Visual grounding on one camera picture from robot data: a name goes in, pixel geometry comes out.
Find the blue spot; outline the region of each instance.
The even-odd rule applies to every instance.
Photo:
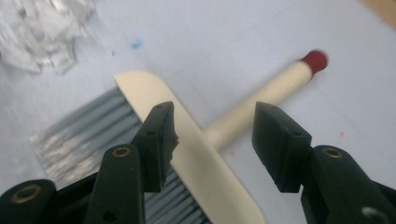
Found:
[[[142,39],[136,39],[134,43],[132,43],[131,48],[132,49],[140,49],[145,42]]]

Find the white debris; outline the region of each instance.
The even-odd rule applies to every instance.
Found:
[[[74,63],[73,40],[95,11],[93,0],[1,0],[0,55],[4,63],[62,73]]]

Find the red tip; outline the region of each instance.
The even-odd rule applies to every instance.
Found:
[[[325,69],[329,62],[326,53],[317,49],[310,51],[300,61],[308,64],[312,71],[312,77],[316,72]]]

